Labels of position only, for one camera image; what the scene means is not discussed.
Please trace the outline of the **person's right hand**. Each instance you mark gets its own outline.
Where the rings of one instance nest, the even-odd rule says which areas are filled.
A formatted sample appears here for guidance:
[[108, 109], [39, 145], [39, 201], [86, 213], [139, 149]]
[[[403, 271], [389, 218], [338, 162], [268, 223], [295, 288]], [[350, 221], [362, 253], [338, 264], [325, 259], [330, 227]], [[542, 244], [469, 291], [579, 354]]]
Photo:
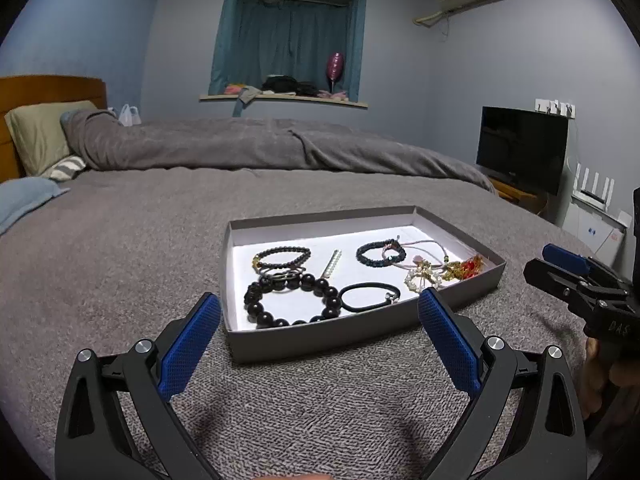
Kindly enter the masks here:
[[600, 410], [603, 387], [612, 382], [620, 390], [627, 390], [626, 398], [614, 413], [614, 424], [622, 424], [639, 413], [639, 363], [614, 363], [604, 365], [601, 359], [602, 344], [597, 339], [586, 340], [586, 359], [582, 366], [578, 399], [582, 418]]

